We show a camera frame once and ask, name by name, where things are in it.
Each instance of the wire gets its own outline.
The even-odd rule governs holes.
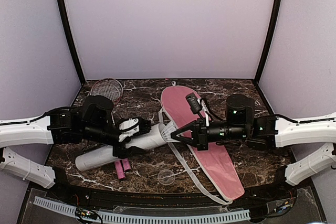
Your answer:
[[[93,211],[91,209],[85,208],[85,207],[80,207],[80,208],[83,209],[83,210],[86,210],[88,212],[93,213],[93,215],[96,216],[96,219],[99,218],[100,223],[103,224],[103,219],[101,218],[101,216],[97,212],[95,212],[95,211]],[[91,221],[89,222],[88,220],[82,219],[81,215],[76,215],[75,214],[75,216],[78,217],[81,220],[81,223],[84,223],[84,224],[92,223]]]
[[[290,194],[290,200],[289,201],[291,201],[291,200],[293,200],[293,196],[292,196],[292,192],[289,190],[288,191],[289,192],[289,194]],[[274,214],[277,214],[278,212],[280,212],[280,211],[282,211],[282,209],[281,209],[281,207],[280,207],[280,210],[278,210],[278,211],[272,211],[272,212],[270,212],[270,213],[268,213],[268,214],[266,214],[266,215],[264,215],[264,216],[251,216],[251,219],[268,219],[268,218],[276,218],[276,217],[281,217],[281,216],[283,216],[283,215],[285,215],[285,214],[287,214],[292,208],[293,208],[293,206],[295,205],[295,203],[296,203],[296,200],[297,200],[297,192],[296,192],[296,197],[294,198],[294,201],[293,201],[293,203],[291,204],[291,206],[290,207],[287,207],[286,209],[287,209],[287,211],[285,211],[285,212],[283,212],[283,213],[281,213],[281,214],[279,214],[279,215],[274,215]]]
[[[40,120],[42,118],[45,118],[46,116],[49,116],[51,114],[53,114],[54,112],[57,112],[59,110],[70,110],[74,107],[69,107],[69,106],[65,106],[65,107],[59,107],[59,108],[55,108],[55,109],[52,109],[52,110],[49,110],[47,112],[45,112],[43,115],[41,116],[38,116],[37,118],[34,118],[30,121],[19,121],[19,122],[8,122],[8,123],[0,123],[0,126],[6,126],[6,125],[14,125],[14,124],[28,124],[29,122],[30,123],[33,123],[37,120]]]
[[[79,198],[78,198],[77,194],[75,194],[75,197],[77,198],[77,206],[79,206]]]
[[[211,119],[211,121],[214,120],[213,117],[212,117],[212,115],[209,112],[205,111],[205,113],[209,116],[209,118]]]
[[[130,131],[130,130],[132,130],[132,129],[138,127],[139,124],[140,124],[140,119],[138,119],[138,122],[137,122],[135,125],[133,125],[133,126],[131,126],[131,127],[129,127],[129,128],[126,128],[126,129],[119,130],[119,132],[123,133],[123,132],[126,132],[126,131]]]
[[[305,120],[305,121],[297,121],[291,118],[288,118],[287,116],[281,115],[281,114],[275,114],[274,116],[277,116],[279,118],[286,119],[287,121],[291,123],[296,123],[296,124],[302,124],[302,123],[314,123],[314,122],[324,122],[324,121],[333,121],[335,118],[322,118],[322,119],[314,119],[314,120]]]
[[[278,197],[278,195],[272,197],[272,198],[262,198],[262,197],[255,197],[255,196],[249,196],[249,199],[258,199],[258,200],[264,200],[264,201],[271,201],[275,200]]]
[[[199,116],[199,118],[201,118],[203,121],[205,121],[205,118],[202,116],[202,114],[200,112],[198,112],[197,115]]]
[[[208,100],[207,100],[206,98],[201,98],[199,102],[202,102],[202,101],[205,103],[205,106],[207,107],[207,109],[209,110],[209,113],[210,113],[211,115],[213,115],[215,118],[217,118],[217,119],[220,120],[220,121],[224,121],[224,119],[220,118],[218,115],[216,115],[216,114],[210,109]]]

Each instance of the pink battery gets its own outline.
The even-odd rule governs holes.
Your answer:
[[[124,179],[124,178],[126,178],[125,173],[124,173],[124,171],[122,169],[122,165],[121,165],[120,160],[115,161],[114,166],[115,166],[115,169],[117,170],[118,179]]]
[[[122,162],[122,167],[124,167],[125,172],[132,169],[130,162],[128,161],[128,158],[122,159],[121,162]]]

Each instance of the racket strings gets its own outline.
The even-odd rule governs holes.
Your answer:
[[[117,104],[122,97],[122,85],[114,79],[103,79],[93,85],[90,95],[102,95]]]

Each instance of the black frame edge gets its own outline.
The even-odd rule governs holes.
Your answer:
[[[318,209],[320,217],[321,217],[321,221],[324,222],[324,223],[327,223],[326,213],[323,210],[322,203],[321,203],[319,194],[317,193],[314,181],[312,180],[311,177],[309,177],[307,180],[309,181],[311,191],[313,192],[313,197],[315,199],[316,206],[317,206],[317,209]]]
[[[67,10],[66,10],[66,7],[65,7],[65,2],[64,2],[64,0],[57,0],[57,3],[58,3],[59,14],[61,16],[61,20],[62,20],[62,24],[63,24],[64,33],[65,33],[65,36],[67,38],[70,54],[71,54],[72,60],[74,62],[73,64],[75,65],[75,69],[76,69],[78,78],[80,80],[80,83],[84,84],[85,83],[85,77],[84,77],[84,73],[83,73],[82,67],[80,65],[80,62],[79,62],[79,58],[78,58],[78,54],[77,54],[77,51],[76,51],[74,39],[72,37],[72,33],[71,33],[71,29],[70,29],[70,23],[69,23],[69,19],[68,19],[68,15],[67,15]]]
[[[19,215],[18,215],[17,220],[16,220],[16,224],[21,224],[22,223],[23,215],[25,213],[28,198],[29,198],[29,195],[30,195],[30,190],[31,190],[31,186],[32,186],[31,184],[32,184],[32,182],[29,182],[26,193],[25,193],[25,196],[22,200],[22,204],[21,204],[21,207],[20,207]]]
[[[264,103],[265,107],[267,108],[268,113],[269,113],[270,115],[274,115],[274,111],[273,111],[271,105],[269,104],[269,102],[267,101],[267,99],[266,99],[266,97],[265,97],[263,91],[262,91],[261,88],[259,87],[259,84],[257,83],[257,81],[256,81],[256,80],[252,80],[252,83],[253,83],[254,87],[256,88],[256,90],[257,90],[257,92],[258,92],[258,94],[259,94],[259,96],[260,96],[262,102]]]
[[[271,47],[271,43],[272,43],[272,40],[273,40],[275,26],[277,24],[278,14],[279,14],[279,10],[280,10],[280,3],[281,3],[281,0],[274,0],[274,2],[273,2],[271,19],[269,21],[269,26],[268,26],[268,30],[267,30],[267,35],[266,35],[266,39],[265,39],[263,52],[261,53],[258,69],[257,69],[256,75],[254,77],[254,80],[257,83],[259,83],[259,81],[261,79],[261,76],[263,75],[265,65],[266,65],[269,49]]]

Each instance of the tennis racket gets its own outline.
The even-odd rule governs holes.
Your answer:
[[[117,105],[122,97],[122,85],[119,81],[112,78],[106,78],[97,81],[90,91],[89,95],[102,95],[110,99],[114,105]]]

